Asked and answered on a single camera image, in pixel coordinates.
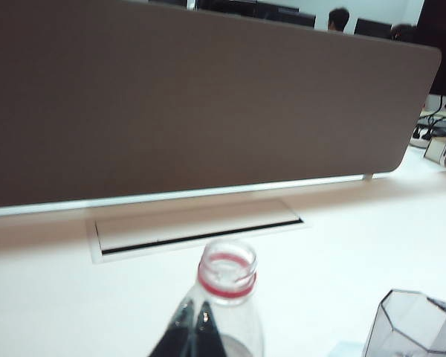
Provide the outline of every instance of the bottle neck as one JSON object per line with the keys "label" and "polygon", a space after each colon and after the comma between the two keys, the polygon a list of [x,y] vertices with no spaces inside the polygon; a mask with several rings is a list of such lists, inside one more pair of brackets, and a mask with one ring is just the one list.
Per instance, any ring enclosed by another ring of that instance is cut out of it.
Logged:
{"label": "bottle neck", "polygon": [[256,282],[256,254],[242,242],[212,242],[201,257],[197,280],[217,298],[245,300]]}

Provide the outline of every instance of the person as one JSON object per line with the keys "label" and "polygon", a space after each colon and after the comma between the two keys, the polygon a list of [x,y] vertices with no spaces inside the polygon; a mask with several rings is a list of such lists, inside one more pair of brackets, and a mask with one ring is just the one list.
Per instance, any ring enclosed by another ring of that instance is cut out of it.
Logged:
{"label": "person", "polygon": [[327,28],[329,30],[343,32],[343,29],[349,22],[349,11],[345,7],[339,7],[329,13],[329,22]]}
{"label": "person", "polygon": [[399,24],[392,27],[389,38],[395,41],[414,42],[416,26]]}

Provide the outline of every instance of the cable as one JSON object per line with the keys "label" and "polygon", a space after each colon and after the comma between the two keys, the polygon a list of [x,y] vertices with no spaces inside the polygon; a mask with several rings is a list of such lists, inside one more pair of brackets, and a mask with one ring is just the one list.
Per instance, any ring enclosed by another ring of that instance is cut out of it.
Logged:
{"label": "cable", "polygon": [[435,120],[431,125],[428,126],[428,130],[426,131],[425,134],[423,134],[423,136],[421,137],[421,139],[425,139],[425,140],[431,140],[431,132],[435,129],[435,125],[441,121],[443,121],[444,119],[446,119],[445,116],[442,116],[440,119]]}
{"label": "cable", "polygon": [[420,116],[419,118],[420,118],[420,119],[428,118],[427,120],[428,120],[428,123],[429,123],[430,120],[433,119],[433,116],[436,115],[436,114],[438,114],[438,113],[441,111],[442,108],[443,108],[443,96],[441,95],[441,96],[439,97],[439,107],[438,107],[438,109],[437,109],[436,111],[434,111],[433,113],[431,113],[431,114],[428,114],[428,115],[422,115],[422,116]]}

